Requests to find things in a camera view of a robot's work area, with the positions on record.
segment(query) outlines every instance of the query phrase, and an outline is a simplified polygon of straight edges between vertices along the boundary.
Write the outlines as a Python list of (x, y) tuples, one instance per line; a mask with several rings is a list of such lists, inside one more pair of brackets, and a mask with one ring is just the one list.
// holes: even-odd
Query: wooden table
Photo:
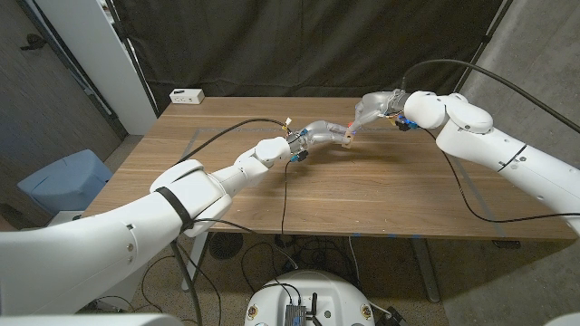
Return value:
[[(293, 119), (299, 129), (315, 120), (347, 124), (360, 99), (206, 98), (200, 105), (171, 104), (133, 150), (85, 216), (147, 195), (153, 180), (184, 153), (217, 132), (250, 118)], [(387, 120), (360, 131), (351, 149), (323, 144), (288, 166), (285, 233), (460, 239), (573, 239), (559, 218), (512, 224), (478, 220), (465, 207), (450, 167), (422, 130), (401, 132)], [(261, 139), (284, 135), (272, 123), (231, 131), (194, 158), (207, 172), (230, 166)], [(494, 171), (453, 159), (468, 201), (481, 215), (507, 219), (549, 213)], [(284, 163), (264, 181), (242, 190), (224, 216), (258, 233), (280, 233)], [(238, 230), (215, 224), (211, 231)]]

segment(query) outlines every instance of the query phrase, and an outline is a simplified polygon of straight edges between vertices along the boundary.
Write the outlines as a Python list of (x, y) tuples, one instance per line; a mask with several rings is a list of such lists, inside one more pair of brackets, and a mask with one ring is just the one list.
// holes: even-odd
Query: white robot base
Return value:
[(373, 326), (374, 318), (369, 301), (352, 284), (331, 273), (299, 270), (278, 277), (256, 292), (247, 306), (244, 325)]

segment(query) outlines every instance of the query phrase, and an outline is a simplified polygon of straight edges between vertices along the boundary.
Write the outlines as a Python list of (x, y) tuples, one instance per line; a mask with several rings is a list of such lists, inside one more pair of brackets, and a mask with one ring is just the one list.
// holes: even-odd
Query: cable on floor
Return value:
[[(433, 135), (429, 130), (425, 129), (425, 131), (427, 131), (427, 133), (433, 139), (437, 140), (435, 135)], [(461, 186), (461, 183), (459, 182), (457, 172), (455, 172), (455, 168), (451, 164), (450, 158), (447, 156), (447, 153), (445, 153), (444, 151), (441, 151), (441, 153), (443, 153), (443, 156), (445, 157), (445, 159), (447, 160), (447, 163), (449, 164), (449, 167), (451, 168), (451, 172), (453, 173), (453, 177), (455, 178), (455, 182), (457, 182), (457, 186), (459, 188), (459, 192), (461, 193), (461, 197), (463, 198), (463, 202), (465, 203), (465, 206), (468, 208), (469, 212), (471, 212), (471, 214), (473, 216), (477, 217), (478, 219), (480, 219), (482, 221), (486, 221), (486, 222), (490, 222), (490, 223), (513, 223), (513, 222), (522, 222), (522, 221), (529, 221), (529, 220), (533, 220), (533, 219), (556, 217), (556, 216), (580, 216), (580, 213), (559, 213), (559, 214), (544, 214), (544, 215), (538, 215), (538, 216), (511, 218), (511, 219), (505, 219), (505, 220), (492, 220), (492, 219), (488, 219), (486, 217), (480, 216), (469, 205), (469, 202), (465, 197), (465, 192), (463, 191), (463, 187)]]
[(435, 59), (435, 60), (427, 60), (424, 62), (419, 62), (413, 66), (411, 66), (409, 69), (407, 69), (407, 71), (403, 74), (402, 79), (401, 79), (401, 89), (405, 90), (405, 88), (407, 87), (407, 77), (409, 76), (409, 74), (412, 71), (417, 70), (419, 67), (424, 66), (426, 64), (432, 64), (432, 63), (452, 63), (452, 64), (457, 64), (457, 65), (461, 65), (464, 67), (468, 67), (471, 68), (477, 72), (481, 72), (484, 75), (498, 81), (501, 82), (502, 84), (508, 86), (511, 90), (515, 91), (516, 93), (520, 94), (521, 96), (523, 96), (524, 98), (526, 98), (528, 101), (531, 101), (532, 103), (536, 104), (536, 106), (542, 110), (544, 110), (545, 112), (547, 112), (548, 114), (550, 114), (552, 117), (558, 119), (560, 122), (564, 123), (566, 126), (570, 127), (572, 130), (574, 130), (577, 133), (580, 133), (580, 126), (578, 126), (577, 124), (573, 123), (570, 119), (566, 118), (565, 116), (563, 116), (562, 114), (556, 112), (554, 109), (550, 108), (549, 106), (547, 106), (544, 102), (538, 100), (536, 97), (532, 96), (530, 93), (528, 93), (527, 91), (522, 90), (521, 88), (519, 88), (518, 86), (516, 86), (516, 84), (514, 84), (511, 81), (508, 81), (507, 79), (496, 75), (493, 72), (490, 72), (487, 69), (481, 68), (473, 63), (469, 63), (469, 62), (463, 62), (460, 60), (453, 60), (453, 59)]
[[(203, 319), (201, 317), (201, 307), (199, 305), (199, 298), (198, 293), (196, 292), (196, 288), (193, 284), (193, 280), (191, 275), (189, 275), (188, 267), (185, 263), (183, 263), (183, 257), (181, 257), (181, 253), (179, 252), (179, 243), (178, 239), (174, 239), (169, 243), (169, 247), (171, 251), (175, 255), (175, 260), (178, 262), (179, 270), (181, 271), (181, 275), (183, 276), (185, 283), (188, 285), (188, 292), (191, 296), (191, 303), (193, 303), (193, 310), (196, 313), (196, 321), (198, 322), (199, 326), (203, 325)], [(221, 304), (219, 306), (219, 317), (221, 318)]]
[(145, 299), (145, 301), (155, 307), (157, 310), (159, 310), (160, 313), (163, 313), (163, 310), (155, 303), (151, 302), (151, 300), (149, 300), (149, 298), (147, 297), (147, 295), (145, 295), (145, 278), (147, 277), (147, 274), (149, 273), (149, 271), (151, 270), (151, 268), (153, 268), (153, 266), (155, 266), (157, 263), (159, 263), (162, 260), (165, 260), (167, 258), (172, 258), (175, 257), (174, 255), (168, 255), (168, 256), (164, 256), (161, 257), (160, 259), (156, 260), (155, 262), (153, 262), (153, 264), (151, 264), (149, 267), (147, 267), (147, 270), (145, 270), (145, 273), (143, 274), (143, 277), (141, 278), (141, 294), (143, 295), (143, 299)]
[(211, 285), (211, 287), (214, 289), (214, 291), (216, 292), (217, 295), (217, 308), (219, 311), (219, 317), (218, 317), (218, 322), (217, 322), (217, 326), (221, 325), (221, 315), (222, 315), (222, 307), (221, 307), (221, 295), (219, 294), (218, 288), (216, 287), (216, 285), (209, 279), (209, 277), (203, 273), (203, 271), (199, 268), (199, 266), (197, 264), (195, 264), (193, 262), (193, 259), (191, 259), (191, 257), (189, 256), (188, 251), (183, 247), (183, 245), (181, 245), (177, 240), (176, 240), (176, 244), (179, 247), (179, 249), (183, 252), (183, 254), (189, 259), (189, 262), (196, 268), (196, 270), (201, 273), (203, 275), (203, 277), (206, 278), (206, 280), (208, 280), (209, 285)]
[(120, 296), (118, 296), (118, 295), (105, 295), (105, 296), (103, 296), (103, 297), (101, 297), (101, 298), (97, 298), (97, 299), (95, 299), (95, 300), (93, 300), (93, 301), (95, 302), (95, 301), (99, 301), (99, 300), (101, 300), (101, 299), (107, 299), (107, 298), (116, 298), (116, 299), (121, 299), (121, 300), (125, 301), (125, 303), (129, 304), (129, 307), (130, 307), (130, 311), (131, 311), (131, 312), (135, 312), (135, 307), (133, 307), (133, 305), (132, 305), (132, 304), (131, 304), (129, 301), (127, 301), (127, 299), (125, 299), (125, 298), (121, 298), (121, 297), (120, 297)]
[[(246, 254), (249, 253), (252, 249), (258, 247), (259, 245), (267, 245), (270, 247), (270, 257), (272, 260), (272, 269), (274, 270), (274, 280), (278, 283), (281, 284), (278, 279), (278, 271), (276, 270), (276, 265), (274, 264), (274, 249), (276, 249), (280, 254), (283, 254), (286, 258), (288, 258), (288, 260), (290, 262), (292, 262), (292, 265), (294, 266), (295, 269), (298, 269), (298, 264), (295, 262), (294, 259), (292, 259), (292, 257), (290, 257), (289, 254), (285, 253), (284, 251), (282, 251), (280, 248), (274, 247), (273, 245), (266, 243), (266, 242), (261, 242), (261, 243), (257, 243), (252, 245), (251, 247), (247, 248), (246, 251), (244, 252), (244, 254), (242, 255), (242, 259), (240, 260), (240, 266), (242, 269), (242, 275), (244, 276), (244, 279), (246, 280), (247, 285), (249, 286), (249, 288), (252, 290), (252, 294), (256, 293), (256, 290), (254, 290), (254, 287), (252, 286), (252, 284), (250, 283), (249, 279), (247, 278), (247, 274), (246, 274), (246, 268), (244, 266), (244, 261), (246, 259)], [(290, 292), (284, 287), (284, 290), (286, 291), (286, 293), (288, 294), (288, 297), (290, 298), (290, 304), (293, 304), (292, 301), (292, 295), (290, 294)]]

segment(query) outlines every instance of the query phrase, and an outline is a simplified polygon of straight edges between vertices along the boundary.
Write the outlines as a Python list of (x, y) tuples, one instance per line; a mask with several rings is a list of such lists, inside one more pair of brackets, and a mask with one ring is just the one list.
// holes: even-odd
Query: floor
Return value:
[[(105, 162), (115, 170), (140, 138), (131, 137)], [(328, 237), (339, 246), (343, 239)], [(191, 239), (179, 239), (187, 249)], [(206, 254), (201, 269), (222, 296), (224, 325), (240, 325), (252, 295), (241, 273), (240, 260), (257, 242), (273, 243), (272, 235), (244, 235), (240, 253), (229, 260)], [(382, 307), (395, 307), (410, 325), (543, 325), (569, 312), (580, 312), (580, 243), (523, 242), (519, 249), (499, 249), (491, 241), (429, 240), (441, 303), (425, 299), (421, 275), (411, 244), (405, 239), (354, 238), (362, 289)], [(168, 248), (156, 259), (171, 255)], [(254, 287), (274, 276), (270, 249), (257, 247), (247, 254), (245, 267)], [(275, 256), (276, 268), (284, 257)], [(337, 268), (340, 263), (330, 268)], [(160, 261), (145, 279), (145, 294), (164, 312), (180, 319), (195, 319), (188, 294), (180, 290), (181, 275), (173, 258)], [(207, 325), (218, 323), (218, 299), (201, 276), (196, 289)], [(134, 307), (146, 304), (140, 288)], [(152, 306), (140, 312), (155, 312)]]

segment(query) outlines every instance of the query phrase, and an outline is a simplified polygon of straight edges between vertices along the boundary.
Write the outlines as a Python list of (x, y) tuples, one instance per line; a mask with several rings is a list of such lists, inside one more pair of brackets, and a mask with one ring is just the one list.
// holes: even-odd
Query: white robotic arm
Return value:
[[(557, 213), (580, 212), (580, 171), (493, 127), (486, 111), (460, 94), (401, 90), (366, 94), (355, 109), (349, 131), (381, 117), (424, 129), (445, 126), (437, 137), (444, 152), (496, 170)], [(580, 235), (580, 216), (563, 216)]]
[(345, 131), (317, 121), (288, 139), (260, 141), (233, 166), (212, 174), (194, 159), (181, 162), (155, 180), (149, 195), (110, 212), (2, 233), (0, 314), (77, 312), (146, 264), (181, 232), (195, 236), (211, 227), (215, 222), (193, 221), (221, 218), (232, 197), (259, 183), (276, 161), (303, 157), (315, 143), (347, 143)]

